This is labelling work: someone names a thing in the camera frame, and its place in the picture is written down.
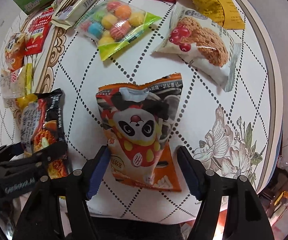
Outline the cranberry oat cookie packet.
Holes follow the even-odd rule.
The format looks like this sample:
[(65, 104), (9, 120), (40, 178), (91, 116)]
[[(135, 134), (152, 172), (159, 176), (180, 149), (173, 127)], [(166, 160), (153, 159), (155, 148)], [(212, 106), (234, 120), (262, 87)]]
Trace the cranberry oat cookie packet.
[(213, 20), (177, 5), (171, 14), (168, 34), (155, 51), (179, 55), (190, 66), (211, 77), (225, 92), (230, 92), (241, 49), (242, 45)]

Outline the orange panda snack bag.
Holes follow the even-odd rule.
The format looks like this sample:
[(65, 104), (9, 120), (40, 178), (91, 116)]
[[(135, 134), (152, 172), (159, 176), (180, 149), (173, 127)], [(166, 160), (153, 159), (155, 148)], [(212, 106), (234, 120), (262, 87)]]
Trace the orange panda snack bag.
[(116, 181), (180, 192), (169, 136), (183, 81), (174, 73), (144, 85), (116, 83), (98, 89), (96, 101)]

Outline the red white snack packet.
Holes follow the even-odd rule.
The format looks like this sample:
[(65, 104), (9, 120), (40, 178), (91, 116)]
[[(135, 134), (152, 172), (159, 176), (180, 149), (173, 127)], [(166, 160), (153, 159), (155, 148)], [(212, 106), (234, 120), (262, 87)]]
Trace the red white snack packet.
[(45, 8), (28, 28), (29, 38), (26, 42), (25, 55), (39, 54), (43, 50), (44, 42), (51, 27), (53, 7)]

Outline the cream chocolate biscuit packet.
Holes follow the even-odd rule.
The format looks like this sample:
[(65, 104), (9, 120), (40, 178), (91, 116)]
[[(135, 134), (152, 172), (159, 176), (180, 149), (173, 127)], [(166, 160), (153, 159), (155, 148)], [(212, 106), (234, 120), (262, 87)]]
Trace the cream chocolate biscuit packet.
[(54, 0), (51, 23), (65, 30), (73, 27), (96, 0)]

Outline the black orange noodle packet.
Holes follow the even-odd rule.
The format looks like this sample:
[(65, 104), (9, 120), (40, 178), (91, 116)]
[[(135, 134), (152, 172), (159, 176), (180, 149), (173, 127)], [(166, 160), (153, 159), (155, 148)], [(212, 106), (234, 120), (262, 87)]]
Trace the black orange noodle packet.
[(62, 90), (58, 88), (49, 93), (32, 93), (17, 98), (16, 103), (21, 110), (20, 141), (25, 158), (56, 142), (65, 141), (60, 103), (62, 95)]

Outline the yellow snack packet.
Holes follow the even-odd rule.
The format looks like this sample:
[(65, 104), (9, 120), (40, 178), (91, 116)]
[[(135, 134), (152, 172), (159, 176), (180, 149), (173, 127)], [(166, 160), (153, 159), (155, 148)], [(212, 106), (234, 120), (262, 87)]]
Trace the yellow snack packet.
[(245, 23), (232, 0), (191, 0), (196, 11), (227, 30), (244, 30)]

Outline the colourful candy balls bag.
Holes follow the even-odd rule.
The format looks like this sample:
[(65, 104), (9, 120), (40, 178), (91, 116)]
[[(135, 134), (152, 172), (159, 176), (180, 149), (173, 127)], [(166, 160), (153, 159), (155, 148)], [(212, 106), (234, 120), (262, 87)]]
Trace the colourful candy balls bag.
[(101, 60), (105, 61), (159, 20), (160, 16), (121, 0), (105, 0), (86, 12), (75, 30), (94, 40)]

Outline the clear yellow biscuit packet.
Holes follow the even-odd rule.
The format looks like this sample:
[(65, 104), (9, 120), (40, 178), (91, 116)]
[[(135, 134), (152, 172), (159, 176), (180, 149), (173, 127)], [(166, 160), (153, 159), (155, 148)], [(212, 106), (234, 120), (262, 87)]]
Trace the clear yellow biscuit packet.
[(10, 107), (12, 101), (32, 93), (33, 65), (28, 63), (23, 67), (8, 72), (1, 71), (0, 87), (5, 107)]

